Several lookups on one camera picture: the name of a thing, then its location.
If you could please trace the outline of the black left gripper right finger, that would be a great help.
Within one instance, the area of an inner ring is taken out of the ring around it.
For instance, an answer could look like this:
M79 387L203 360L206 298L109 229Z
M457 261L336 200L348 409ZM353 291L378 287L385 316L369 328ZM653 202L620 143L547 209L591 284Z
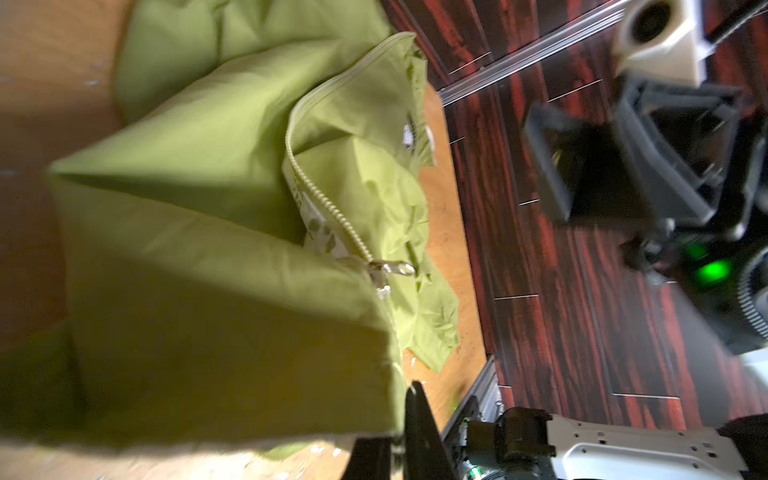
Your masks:
M408 387L405 399L404 479L455 479L447 450L443 444L419 381Z

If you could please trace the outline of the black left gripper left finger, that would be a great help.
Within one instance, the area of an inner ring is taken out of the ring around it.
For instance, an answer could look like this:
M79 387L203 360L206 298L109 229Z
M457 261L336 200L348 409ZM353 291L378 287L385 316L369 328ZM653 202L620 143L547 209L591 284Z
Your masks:
M389 480L392 471L392 439L358 438L342 480Z

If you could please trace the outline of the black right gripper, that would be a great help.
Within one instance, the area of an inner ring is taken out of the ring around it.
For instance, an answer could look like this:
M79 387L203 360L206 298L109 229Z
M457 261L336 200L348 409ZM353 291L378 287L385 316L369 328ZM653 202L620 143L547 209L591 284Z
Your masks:
M691 268L748 251L767 236L758 205L767 115L741 122L742 106L738 87L638 75L623 79L611 124L530 105L523 137L545 215L559 225L682 225L623 243L633 270Z

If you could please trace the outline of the green Snoopy zip jacket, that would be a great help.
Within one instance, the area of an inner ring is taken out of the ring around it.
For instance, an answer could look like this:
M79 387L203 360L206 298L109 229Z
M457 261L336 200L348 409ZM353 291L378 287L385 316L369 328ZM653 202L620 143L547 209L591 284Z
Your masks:
M293 454L397 438L441 369L427 61L376 1L138 1L124 127L46 172L66 317L1 355L1 438Z

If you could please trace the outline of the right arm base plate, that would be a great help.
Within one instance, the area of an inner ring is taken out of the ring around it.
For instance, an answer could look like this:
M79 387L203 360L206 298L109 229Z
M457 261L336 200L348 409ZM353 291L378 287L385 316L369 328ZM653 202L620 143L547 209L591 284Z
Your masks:
M767 417L663 430L513 407L485 420L471 397L442 434L461 479L764 479Z

